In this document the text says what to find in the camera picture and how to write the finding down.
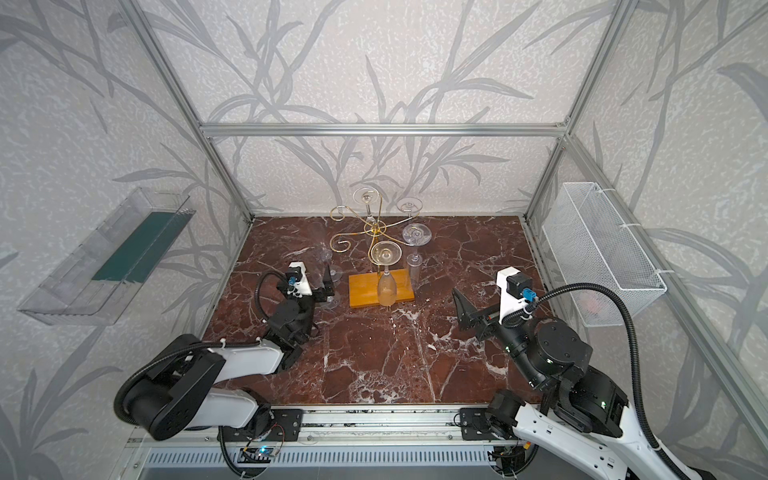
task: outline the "green mat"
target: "green mat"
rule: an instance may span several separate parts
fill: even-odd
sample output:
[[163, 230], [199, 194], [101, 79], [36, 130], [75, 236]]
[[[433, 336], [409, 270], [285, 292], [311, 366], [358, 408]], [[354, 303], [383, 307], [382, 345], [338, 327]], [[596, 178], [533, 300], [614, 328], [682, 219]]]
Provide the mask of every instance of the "green mat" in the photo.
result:
[[178, 214], [171, 221], [174, 215], [172, 212], [151, 212], [93, 275], [92, 280], [146, 282], [192, 217], [192, 214]]

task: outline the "yellow wooden block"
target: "yellow wooden block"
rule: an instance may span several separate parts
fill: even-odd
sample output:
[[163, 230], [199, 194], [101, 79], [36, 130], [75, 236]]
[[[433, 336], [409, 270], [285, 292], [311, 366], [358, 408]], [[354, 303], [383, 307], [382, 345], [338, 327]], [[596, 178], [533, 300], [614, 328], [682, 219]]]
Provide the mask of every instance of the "yellow wooden block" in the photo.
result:
[[[397, 283], [397, 302], [408, 302], [414, 299], [413, 288], [405, 269], [389, 271]], [[379, 274], [376, 272], [360, 273], [349, 276], [349, 306], [379, 305]]]

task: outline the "wall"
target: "wall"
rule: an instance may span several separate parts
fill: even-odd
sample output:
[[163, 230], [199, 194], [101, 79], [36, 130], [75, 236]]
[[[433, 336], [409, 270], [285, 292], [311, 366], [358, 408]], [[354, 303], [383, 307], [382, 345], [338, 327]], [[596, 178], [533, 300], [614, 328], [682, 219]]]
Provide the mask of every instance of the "wall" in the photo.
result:
[[[247, 225], [114, 2], [0, 5], [0, 477], [109, 476], [126, 376], [200, 332]], [[114, 326], [16, 307], [137, 186], [197, 212]]]
[[[614, 7], [612, 0], [141, 4], [200, 117], [212, 123], [563, 121]], [[430, 214], [519, 213], [554, 145], [216, 140], [261, 214], [327, 214], [360, 184], [379, 188], [385, 211], [395, 214], [409, 195]]]
[[[653, 11], [639, 8], [575, 126], [764, 392], [766, 13], [766, 2], [672, 0]], [[532, 218], [535, 227], [559, 182], [583, 180], [568, 156], [558, 173], [548, 202]], [[556, 269], [552, 259], [548, 265]], [[666, 301], [635, 320], [655, 432], [692, 465], [731, 478], [768, 478], [764, 452]], [[595, 348], [593, 364], [628, 388], [623, 328], [580, 326], [580, 333]]]

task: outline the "blue connector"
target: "blue connector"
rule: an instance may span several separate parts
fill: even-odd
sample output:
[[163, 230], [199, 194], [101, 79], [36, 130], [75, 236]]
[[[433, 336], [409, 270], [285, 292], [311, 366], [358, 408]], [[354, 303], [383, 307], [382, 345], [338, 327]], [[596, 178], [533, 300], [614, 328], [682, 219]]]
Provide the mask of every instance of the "blue connector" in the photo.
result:
[[523, 289], [523, 298], [525, 298], [529, 303], [532, 303], [534, 300], [536, 300], [536, 292], [529, 288]]

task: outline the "brown marble pattern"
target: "brown marble pattern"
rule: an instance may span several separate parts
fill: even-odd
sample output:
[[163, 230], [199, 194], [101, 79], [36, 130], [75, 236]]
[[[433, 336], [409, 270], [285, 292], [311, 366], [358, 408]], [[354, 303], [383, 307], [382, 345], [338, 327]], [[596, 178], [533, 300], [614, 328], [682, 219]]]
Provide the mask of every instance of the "brown marble pattern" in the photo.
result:
[[[414, 301], [396, 303], [391, 310], [349, 308], [346, 274], [372, 271], [366, 258], [369, 237], [357, 237], [349, 252], [333, 254], [333, 263], [345, 273], [336, 284], [340, 304], [333, 310], [316, 311], [321, 333], [303, 346], [296, 365], [287, 372], [243, 377], [225, 386], [249, 387], [274, 404], [481, 403], [502, 388], [538, 401], [538, 393], [528, 387], [496, 340], [478, 344], [472, 331], [459, 331], [451, 297], [455, 286], [478, 307], [497, 303], [495, 275], [507, 266], [532, 276], [541, 292], [520, 219], [419, 221], [429, 226], [433, 237], [419, 248], [425, 263]], [[303, 261], [310, 282], [318, 286], [321, 243], [360, 225], [358, 220], [337, 223], [322, 217], [257, 219], [204, 338], [239, 342], [262, 335], [265, 326], [253, 307], [259, 274]], [[388, 234], [399, 238], [402, 228], [393, 227]], [[404, 264], [401, 260], [396, 267]], [[269, 279], [263, 288], [267, 313], [281, 299], [273, 285]]]

